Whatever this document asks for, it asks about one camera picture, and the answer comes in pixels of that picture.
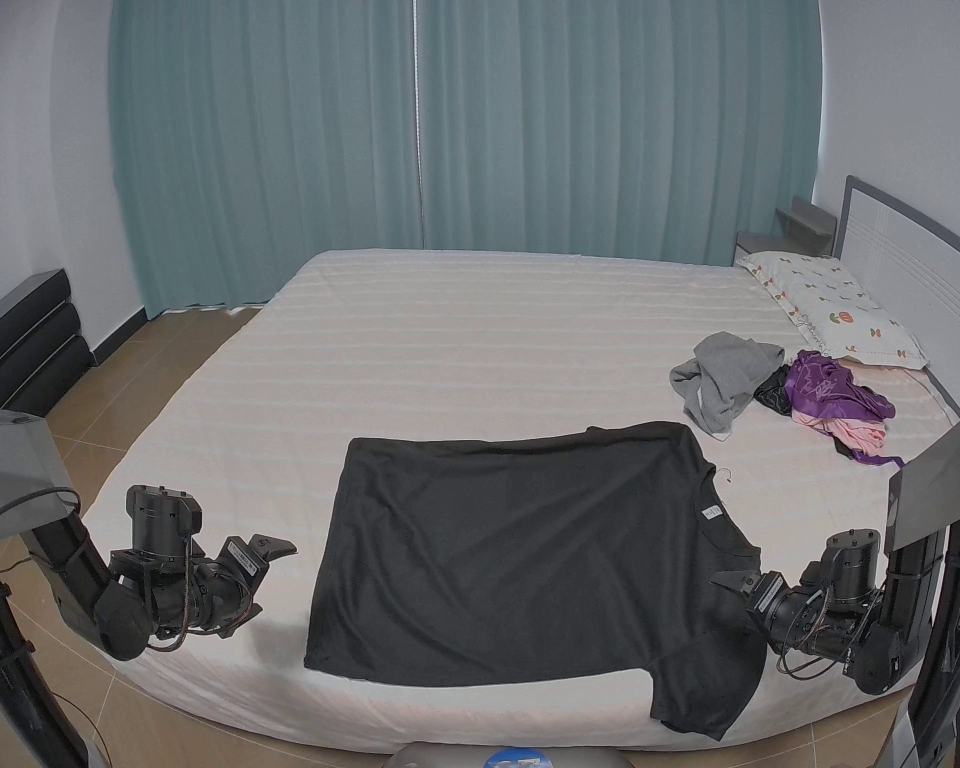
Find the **white wall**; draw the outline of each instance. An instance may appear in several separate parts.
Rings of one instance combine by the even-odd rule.
[[[0,296],[65,268],[91,348],[143,306],[112,178],[110,8],[0,2]]]
[[[960,1],[820,0],[824,110],[813,202],[859,176],[960,232]]]

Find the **pillow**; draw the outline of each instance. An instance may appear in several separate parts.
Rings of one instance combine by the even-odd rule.
[[[926,365],[917,340],[877,306],[840,259],[765,251],[736,263],[750,270],[821,354],[914,371]]]

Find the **bed sheet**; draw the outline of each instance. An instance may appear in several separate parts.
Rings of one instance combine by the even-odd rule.
[[[116,662],[158,699],[282,739],[392,752],[411,741],[537,746],[716,746],[649,716],[650,676],[468,688],[352,681],[306,670],[311,595],[348,441],[520,440],[685,420],[669,370],[717,330],[804,339],[746,271],[496,252],[328,252],[308,262],[186,381],[114,470],[85,517],[106,557],[130,545],[126,488],[165,485],[204,508],[198,541],[294,541],[271,565],[263,613],[230,640]],[[922,374],[853,366],[888,396],[889,451],[909,459],[949,426]],[[796,582],[828,535],[883,529],[892,467],[758,403],[723,443],[696,428],[732,518],[764,568]],[[835,668],[797,683],[774,670],[722,744],[787,731],[866,700]]]

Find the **black t-shirt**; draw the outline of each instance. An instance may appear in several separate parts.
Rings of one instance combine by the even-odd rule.
[[[759,568],[684,425],[510,443],[350,443],[305,665],[379,683],[646,669],[651,716],[719,739],[763,638],[710,584]]]

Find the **pile of clothes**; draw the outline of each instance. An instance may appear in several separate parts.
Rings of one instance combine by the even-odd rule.
[[[897,410],[883,395],[854,384],[850,369],[836,360],[801,351],[793,365],[783,365],[781,347],[726,331],[707,336],[693,353],[670,372],[670,385],[684,398],[684,411],[711,437],[726,440],[752,398],[829,435],[849,459],[903,466],[899,456],[880,456],[884,420]]]
[[[884,420],[897,409],[870,387],[854,384],[850,369],[820,352],[800,352],[792,366],[781,366],[757,387],[754,398],[829,435],[837,452],[850,459],[903,466],[899,456],[880,456],[887,437]]]

